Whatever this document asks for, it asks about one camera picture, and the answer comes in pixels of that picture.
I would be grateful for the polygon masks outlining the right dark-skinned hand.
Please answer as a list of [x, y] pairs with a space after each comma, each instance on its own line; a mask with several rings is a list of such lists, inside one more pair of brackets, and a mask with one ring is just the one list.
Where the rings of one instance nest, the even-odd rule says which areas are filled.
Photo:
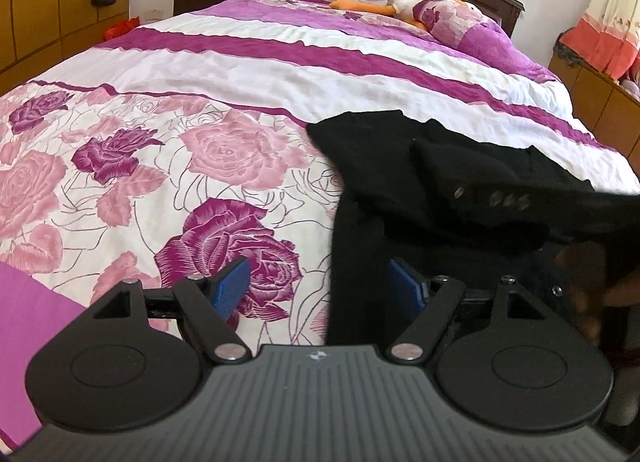
[[601, 309], [623, 308], [639, 304], [639, 272], [614, 284], [605, 281], [605, 248], [586, 242], [563, 248], [555, 265], [568, 273], [567, 293], [576, 312], [576, 327], [598, 346], [601, 335]]

